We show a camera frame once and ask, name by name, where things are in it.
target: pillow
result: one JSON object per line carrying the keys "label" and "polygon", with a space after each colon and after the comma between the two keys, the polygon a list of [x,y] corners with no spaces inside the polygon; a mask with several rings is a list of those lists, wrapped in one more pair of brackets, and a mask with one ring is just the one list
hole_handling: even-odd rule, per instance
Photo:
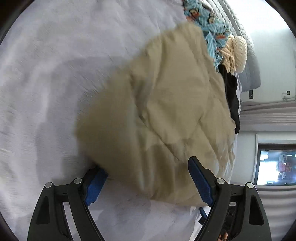
{"label": "pillow", "polygon": [[236,73],[243,72],[247,61],[247,42],[242,36],[233,39],[233,53],[235,59]]}

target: blue patterned fabric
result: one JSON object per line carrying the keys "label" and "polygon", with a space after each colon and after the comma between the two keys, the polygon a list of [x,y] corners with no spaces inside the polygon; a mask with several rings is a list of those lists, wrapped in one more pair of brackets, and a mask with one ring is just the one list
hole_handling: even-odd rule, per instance
{"label": "blue patterned fabric", "polygon": [[230,27],[227,23],[218,19],[214,13],[211,13],[206,6],[199,0],[183,0],[184,14],[189,22],[193,22],[203,30],[207,43],[207,51],[213,58],[214,66],[222,60],[219,49],[226,45],[230,35]]}

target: beige comforter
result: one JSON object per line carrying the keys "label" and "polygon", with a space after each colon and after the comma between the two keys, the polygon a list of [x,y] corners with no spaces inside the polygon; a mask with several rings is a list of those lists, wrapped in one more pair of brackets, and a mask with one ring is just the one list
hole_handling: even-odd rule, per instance
{"label": "beige comforter", "polygon": [[114,179],[154,200],[203,206],[188,172],[196,156],[229,181],[234,128],[201,29],[185,23],[151,40],[80,116],[82,148]]}

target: black cloth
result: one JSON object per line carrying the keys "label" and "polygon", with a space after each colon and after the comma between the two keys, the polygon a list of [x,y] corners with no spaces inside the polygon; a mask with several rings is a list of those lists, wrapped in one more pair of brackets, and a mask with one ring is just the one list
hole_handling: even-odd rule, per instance
{"label": "black cloth", "polygon": [[295,241],[295,237],[296,237],[296,220],[294,221],[294,223],[292,224],[292,226],[290,227],[290,229],[288,230],[288,232],[286,233],[286,235],[283,237],[281,241]]}
{"label": "black cloth", "polygon": [[239,133],[239,100],[237,98],[237,79],[227,73],[224,65],[218,65],[219,73],[222,75],[225,85],[226,99],[230,110],[230,116],[236,124],[235,133]]}

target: white bed sheet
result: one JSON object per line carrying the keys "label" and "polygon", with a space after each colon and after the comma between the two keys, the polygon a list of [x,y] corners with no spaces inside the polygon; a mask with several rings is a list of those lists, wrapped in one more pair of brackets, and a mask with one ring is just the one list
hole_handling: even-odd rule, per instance
{"label": "white bed sheet", "polygon": [[[94,91],[183,21],[181,0],[35,0],[16,20],[0,45],[0,211],[20,241],[44,184],[69,183],[92,165],[73,128]],[[107,241],[189,240],[199,213],[110,179],[90,211]]]}

